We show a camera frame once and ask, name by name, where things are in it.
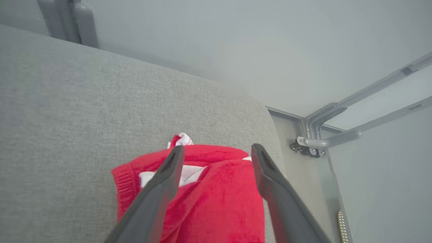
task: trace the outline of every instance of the sofa cushion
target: sofa cushion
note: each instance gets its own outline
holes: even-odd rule
[[[6,26],[0,114],[1,242],[103,241],[116,224],[111,169],[164,149],[176,133],[248,153],[260,143],[285,171],[273,121],[255,99]]]

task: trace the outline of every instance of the metal bar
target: metal bar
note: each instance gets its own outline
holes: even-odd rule
[[[355,139],[360,138],[362,132],[358,130],[346,131],[339,133],[327,139],[311,139],[311,138],[297,138],[300,145],[318,149],[328,149],[339,144],[343,144]]]
[[[321,120],[314,121],[312,123],[312,132],[316,135],[316,138],[321,139],[321,128],[326,121],[328,121],[328,120],[332,119],[333,117],[339,115],[340,113],[346,111],[346,109],[348,109],[348,108],[347,107],[341,107],[341,108],[335,110],[333,113],[329,113],[327,116],[324,116]]]
[[[380,118],[377,118],[375,120],[369,121],[369,122],[362,124],[360,126],[357,126],[351,130],[366,131],[366,130],[369,130],[371,128],[378,127],[384,123],[391,122],[393,120],[404,117],[406,115],[409,115],[411,113],[417,112],[421,109],[424,109],[424,108],[430,107],[430,106],[432,106],[432,96],[430,96],[426,99],[423,99],[417,103],[414,103],[412,105],[406,106],[406,107],[399,109],[397,111],[394,111],[390,114],[387,114],[387,115],[382,116]]]
[[[336,106],[337,103],[332,102],[302,119],[305,135],[308,138],[317,138],[315,131],[312,129],[312,123],[315,122],[318,117],[322,116],[323,114],[326,114],[328,111],[332,110]]]
[[[329,125],[329,124],[323,124],[321,129],[325,130],[325,131],[333,132],[333,133],[341,133],[341,132],[346,131],[345,129],[337,128],[337,127]]]
[[[432,52],[429,52],[428,54],[422,56],[421,58],[411,62],[410,64],[404,66],[403,68],[394,71],[393,73],[385,76],[384,78],[376,81],[375,83],[367,86],[366,88],[356,92],[355,94],[341,100],[338,102],[338,105],[333,108],[332,110],[328,112],[333,112],[335,109],[338,109],[340,107],[345,106],[351,106],[363,99],[366,99],[367,97],[389,87],[390,85],[404,79],[405,77],[409,76],[413,72],[419,71],[429,65],[432,64]],[[320,115],[316,119],[321,119],[325,116],[325,114]]]

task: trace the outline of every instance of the red cloth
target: red cloth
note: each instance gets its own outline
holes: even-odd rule
[[[140,192],[138,174],[156,171],[171,150],[143,155],[112,170],[118,221]],[[184,151],[185,165],[206,168],[168,204],[161,242],[264,242],[263,200],[252,163],[242,160],[248,154],[212,145],[185,146]]]

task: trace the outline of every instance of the floor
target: floor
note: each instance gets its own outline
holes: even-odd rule
[[[337,225],[340,209],[337,187],[326,158],[311,158],[289,148],[297,136],[303,136],[298,119],[271,113],[282,148],[289,183],[308,207],[333,243],[341,242]]]

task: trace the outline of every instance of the white wall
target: white wall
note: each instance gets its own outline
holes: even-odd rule
[[[308,115],[432,51],[429,0],[83,0],[100,48]]]
[[[330,149],[354,243],[432,242],[432,107]]]
[[[36,0],[0,0],[0,24],[50,35]]]

